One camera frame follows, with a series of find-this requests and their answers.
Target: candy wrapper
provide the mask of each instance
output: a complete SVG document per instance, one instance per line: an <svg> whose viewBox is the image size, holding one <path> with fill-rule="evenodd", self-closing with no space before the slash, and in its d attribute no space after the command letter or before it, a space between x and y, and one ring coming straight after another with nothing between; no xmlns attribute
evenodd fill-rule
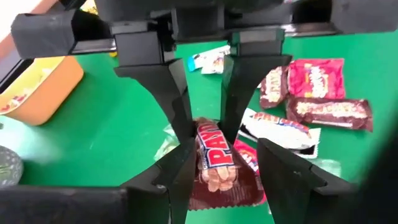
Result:
<svg viewBox="0 0 398 224"><path fill-rule="evenodd" d="M373 131L373 114L367 100L329 100L290 97L287 119L348 129Z"/></svg>
<svg viewBox="0 0 398 224"><path fill-rule="evenodd" d="M314 159L318 156L320 131L320 128L310 129L298 122L247 108L239 134L253 141L266 138L302 158Z"/></svg>
<svg viewBox="0 0 398 224"><path fill-rule="evenodd" d="M248 144L235 140L234 147L237 152L242 156L246 163L256 172L257 176L260 177L259 163L257 159L257 151L250 147ZM264 193L262 200L258 205L262 205L267 201L266 193Z"/></svg>
<svg viewBox="0 0 398 224"><path fill-rule="evenodd" d="M289 65L289 92L300 97L344 99L344 59L300 59Z"/></svg>
<svg viewBox="0 0 398 224"><path fill-rule="evenodd" d="M202 70L202 73L223 73L224 55L229 55L230 49L231 47L229 45L225 45L189 57L188 58L189 71L193 72L196 69L204 68L204 70Z"/></svg>
<svg viewBox="0 0 398 224"><path fill-rule="evenodd" d="M278 106L288 94L287 68L278 67L271 70L261 82L260 91L262 109Z"/></svg>
<svg viewBox="0 0 398 224"><path fill-rule="evenodd" d="M199 156L190 210L250 206L263 199L259 177L216 123L198 119L196 146Z"/></svg>

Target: dark green object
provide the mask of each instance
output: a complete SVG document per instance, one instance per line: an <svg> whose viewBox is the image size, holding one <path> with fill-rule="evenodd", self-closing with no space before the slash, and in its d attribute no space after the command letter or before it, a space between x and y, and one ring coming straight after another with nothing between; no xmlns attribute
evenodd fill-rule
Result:
<svg viewBox="0 0 398 224"><path fill-rule="evenodd" d="M284 52L294 58L345 58L347 97L370 101L373 133L321 126L319 158L340 162L346 180L361 180L395 118L397 39L398 32L285 40ZM187 58L223 44L180 45L177 55ZM117 186L152 165L166 137L163 129L168 122L155 99L136 81L118 78L113 58L97 54L78 60L85 77L48 123L30 127L0 117L5 125L0 144L25 160L22 184ZM219 119L221 75L188 73L187 82L193 116ZM258 91L249 107L261 110ZM267 112L284 116L284 105ZM187 223L273 221L267 205L261 205L189 212Z"/></svg>
<svg viewBox="0 0 398 224"><path fill-rule="evenodd" d="M14 151L0 146L0 187L18 184L23 170L20 157Z"/></svg>

